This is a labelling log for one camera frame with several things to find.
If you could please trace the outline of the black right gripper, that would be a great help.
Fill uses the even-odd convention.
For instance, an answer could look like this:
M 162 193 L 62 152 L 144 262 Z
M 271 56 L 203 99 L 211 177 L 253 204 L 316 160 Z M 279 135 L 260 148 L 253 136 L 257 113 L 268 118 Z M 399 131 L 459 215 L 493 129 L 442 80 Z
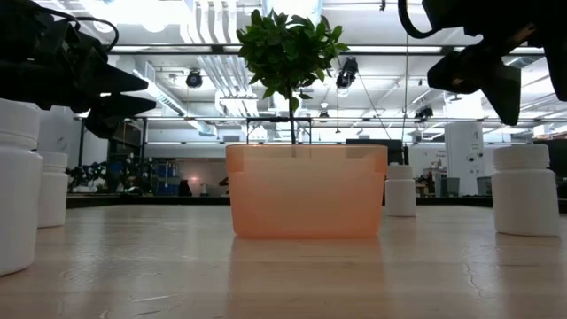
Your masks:
M 464 34 L 489 41 L 532 26 L 525 41 L 544 48 L 555 94 L 567 101 L 567 0 L 423 0 L 423 8 L 434 29 L 461 27 Z M 521 70 L 506 66 L 482 43 L 448 52 L 428 71 L 427 82 L 455 94 L 480 90 L 502 123 L 518 123 Z

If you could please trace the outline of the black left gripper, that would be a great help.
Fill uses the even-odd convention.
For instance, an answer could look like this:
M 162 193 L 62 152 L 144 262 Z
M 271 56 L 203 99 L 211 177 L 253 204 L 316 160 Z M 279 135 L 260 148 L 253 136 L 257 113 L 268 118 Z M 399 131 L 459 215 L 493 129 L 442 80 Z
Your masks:
M 156 102 L 121 93 L 148 82 L 107 63 L 106 47 L 79 20 L 32 0 L 0 0 L 0 98 L 87 111 L 88 131 L 110 139 L 120 123 Z

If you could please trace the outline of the white pill bottle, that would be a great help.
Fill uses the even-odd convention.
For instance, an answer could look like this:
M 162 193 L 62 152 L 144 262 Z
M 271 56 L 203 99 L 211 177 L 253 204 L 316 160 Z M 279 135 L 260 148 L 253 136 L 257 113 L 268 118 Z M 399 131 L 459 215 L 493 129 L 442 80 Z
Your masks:
M 559 235 L 555 173 L 544 144 L 512 145 L 493 151 L 491 177 L 495 230 L 527 237 Z
M 38 228 L 63 226 L 66 220 L 67 154 L 38 151 L 43 159 Z
M 0 98 L 0 276 L 34 261 L 43 162 L 36 152 L 39 128 L 36 107 Z
M 388 216 L 416 217 L 416 182 L 411 166 L 390 165 L 384 186 Z

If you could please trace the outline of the orange translucent plastic basket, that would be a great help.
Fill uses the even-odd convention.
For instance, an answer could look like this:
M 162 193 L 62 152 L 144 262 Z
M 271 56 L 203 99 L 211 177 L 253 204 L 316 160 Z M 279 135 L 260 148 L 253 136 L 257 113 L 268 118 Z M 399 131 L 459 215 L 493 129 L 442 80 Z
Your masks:
M 241 238 L 371 238 L 382 213 L 382 145 L 240 144 L 226 149 Z

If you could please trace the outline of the black metal rack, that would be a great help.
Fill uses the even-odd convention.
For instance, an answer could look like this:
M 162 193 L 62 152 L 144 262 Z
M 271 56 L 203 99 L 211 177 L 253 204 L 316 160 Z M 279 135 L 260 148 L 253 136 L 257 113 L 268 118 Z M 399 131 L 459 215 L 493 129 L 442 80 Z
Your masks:
M 126 119 L 109 138 L 95 136 L 85 122 L 81 120 L 75 181 L 70 190 L 134 196 L 149 192 L 151 161 L 145 158 L 148 122 Z

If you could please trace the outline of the large dark monitor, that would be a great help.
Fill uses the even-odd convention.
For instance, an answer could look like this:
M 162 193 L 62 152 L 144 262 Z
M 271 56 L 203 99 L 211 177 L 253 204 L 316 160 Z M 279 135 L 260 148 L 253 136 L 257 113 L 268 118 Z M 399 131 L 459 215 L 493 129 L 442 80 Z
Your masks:
M 550 169 L 557 177 L 567 177 L 567 139 L 537 140 L 533 143 L 546 145 L 550 158 Z

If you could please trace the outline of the white room pillar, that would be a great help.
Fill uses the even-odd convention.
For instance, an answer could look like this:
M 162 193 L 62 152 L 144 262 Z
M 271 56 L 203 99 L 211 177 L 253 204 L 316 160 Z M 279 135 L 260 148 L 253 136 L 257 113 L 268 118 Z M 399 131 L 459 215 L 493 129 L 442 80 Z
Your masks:
M 461 196 L 478 195 L 477 179 L 485 175 L 480 122 L 454 122 L 445 127 L 447 176 L 459 179 Z

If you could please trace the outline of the narrow grey bin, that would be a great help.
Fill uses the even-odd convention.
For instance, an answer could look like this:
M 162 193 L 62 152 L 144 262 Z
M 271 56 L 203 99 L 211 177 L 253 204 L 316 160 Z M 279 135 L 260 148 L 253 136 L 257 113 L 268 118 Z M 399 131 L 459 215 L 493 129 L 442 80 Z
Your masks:
M 458 177 L 442 177 L 440 195 L 443 198 L 460 196 L 460 179 Z

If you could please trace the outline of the black monitor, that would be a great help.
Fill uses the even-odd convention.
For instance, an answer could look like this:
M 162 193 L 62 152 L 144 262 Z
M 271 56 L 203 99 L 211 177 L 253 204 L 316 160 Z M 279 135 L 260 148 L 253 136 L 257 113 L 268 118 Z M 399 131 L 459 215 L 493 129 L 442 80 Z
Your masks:
M 399 139 L 346 139 L 346 144 L 385 146 L 389 164 L 409 164 L 408 147 Z

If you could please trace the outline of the green leafy small tree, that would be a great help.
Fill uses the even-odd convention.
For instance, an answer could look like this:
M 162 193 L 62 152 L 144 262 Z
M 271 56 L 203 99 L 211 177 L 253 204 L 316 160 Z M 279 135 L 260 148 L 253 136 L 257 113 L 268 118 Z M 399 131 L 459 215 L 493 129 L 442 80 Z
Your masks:
M 252 73 L 251 84 L 260 82 L 264 98 L 276 93 L 286 101 L 291 143 L 297 143 L 295 111 L 299 102 L 310 96 L 303 89 L 315 81 L 323 82 L 331 61 L 348 51 L 340 41 L 341 26 L 330 27 L 326 20 L 314 23 L 309 18 L 255 10 L 249 25 L 236 31 L 241 43 L 238 56 Z

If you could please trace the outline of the white ceiling air duct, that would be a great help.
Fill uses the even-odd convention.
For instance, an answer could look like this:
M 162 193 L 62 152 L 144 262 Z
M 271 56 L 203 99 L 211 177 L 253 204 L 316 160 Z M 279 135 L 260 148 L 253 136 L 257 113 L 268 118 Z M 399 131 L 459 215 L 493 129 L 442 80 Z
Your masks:
M 197 120 L 196 116 L 193 113 L 189 113 L 182 108 L 181 102 L 176 97 L 168 95 L 154 81 L 146 78 L 136 69 L 133 70 L 133 75 L 148 83 L 148 88 L 145 91 L 159 104 L 173 111 L 178 117 L 181 117 L 183 121 L 187 121 L 200 134 L 202 134 L 203 136 L 218 135 L 218 130 L 214 125 L 206 124 L 204 121 Z

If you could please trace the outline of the black table edge rail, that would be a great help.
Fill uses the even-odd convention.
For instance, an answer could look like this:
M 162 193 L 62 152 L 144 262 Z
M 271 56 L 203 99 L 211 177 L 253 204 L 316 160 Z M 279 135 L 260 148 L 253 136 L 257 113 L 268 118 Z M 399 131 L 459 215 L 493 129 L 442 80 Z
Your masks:
M 489 197 L 468 196 L 452 198 L 416 198 L 418 206 L 474 206 L 492 207 Z M 230 197 L 163 197 L 132 195 L 93 195 L 69 196 L 66 208 L 86 208 L 97 206 L 229 206 Z

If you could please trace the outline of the black metal frame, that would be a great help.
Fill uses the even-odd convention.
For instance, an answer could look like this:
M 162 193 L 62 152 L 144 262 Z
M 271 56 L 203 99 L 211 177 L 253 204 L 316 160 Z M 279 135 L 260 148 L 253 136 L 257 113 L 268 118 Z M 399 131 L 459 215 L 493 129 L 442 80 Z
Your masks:
M 311 117 L 283 117 L 283 116 L 271 116 L 271 117 L 247 117 L 245 118 L 245 126 L 246 126 L 246 142 L 249 144 L 250 140 L 250 127 L 251 124 L 257 122 L 261 125 L 263 122 L 269 123 L 289 123 L 291 125 L 291 142 L 293 144 L 297 144 L 297 128 L 299 127 L 299 122 L 305 122 L 308 126 L 307 134 L 309 135 L 308 142 L 312 143 L 312 129 L 314 120 Z

